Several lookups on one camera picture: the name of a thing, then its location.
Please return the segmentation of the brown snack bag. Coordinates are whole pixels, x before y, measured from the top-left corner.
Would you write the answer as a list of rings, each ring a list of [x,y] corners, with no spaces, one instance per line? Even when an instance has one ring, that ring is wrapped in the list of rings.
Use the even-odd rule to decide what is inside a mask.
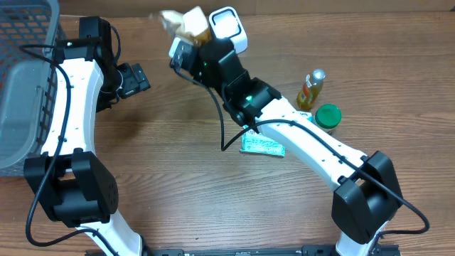
[[[201,7],[196,6],[183,13],[163,10],[149,14],[149,19],[160,21],[170,36],[178,36],[201,46],[213,39],[208,19]]]

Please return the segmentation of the teal snack packet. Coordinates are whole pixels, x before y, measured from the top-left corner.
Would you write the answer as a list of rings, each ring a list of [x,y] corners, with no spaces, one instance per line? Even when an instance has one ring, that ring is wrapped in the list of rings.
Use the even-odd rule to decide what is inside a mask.
[[[264,154],[280,157],[285,157],[286,154],[284,146],[269,137],[256,133],[253,129],[241,136],[240,151],[243,153]]]

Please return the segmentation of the yellow liquid bottle silver cap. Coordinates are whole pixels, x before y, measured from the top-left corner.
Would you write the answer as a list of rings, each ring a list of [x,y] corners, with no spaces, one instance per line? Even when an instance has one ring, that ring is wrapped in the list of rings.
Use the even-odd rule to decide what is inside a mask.
[[[296,98],[301,110],[309,112],[313,108],[316,98],[323,88],[325,77],[325,71],[322,69],[315,69],[306,76],[302,90]]]

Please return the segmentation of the green lid white jar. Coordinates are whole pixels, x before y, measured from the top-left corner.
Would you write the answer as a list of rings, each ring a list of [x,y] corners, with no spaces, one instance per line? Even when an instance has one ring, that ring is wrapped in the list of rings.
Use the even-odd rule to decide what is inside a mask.
[[[341,110],[333,104],[321,105],[314,115],[314,124],[329,134],[335,130],[341,120]]]

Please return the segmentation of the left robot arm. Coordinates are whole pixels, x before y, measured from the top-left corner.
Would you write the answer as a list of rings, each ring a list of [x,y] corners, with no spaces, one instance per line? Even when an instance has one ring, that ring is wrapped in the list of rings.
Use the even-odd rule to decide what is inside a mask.
[[[27,159],[23,170],[33,207],[71,235],[88,235],[103,255],[150,255],[119,212],[116,179],[95,153],[96,114],[150,87],[140,65],[119,63],[121,47],[112,44],[118,36],[108,21],[82,17],[78,38],[50,47],[52,120],[41,154]]]

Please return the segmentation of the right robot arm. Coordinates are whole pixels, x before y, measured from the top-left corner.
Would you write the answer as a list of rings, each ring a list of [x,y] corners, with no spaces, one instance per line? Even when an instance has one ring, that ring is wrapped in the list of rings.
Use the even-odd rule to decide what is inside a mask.
[[[312,169],[333,194],[331,217],[341,230],[332,255],[370,255],[378,238],[403,204],[391,159],[380,151],[368,156],[317,127],[271,85],[251,78],[228,38],[203,46],[180,42],[171,54],[176,73],[218,93],[235,123],[288,149]]]

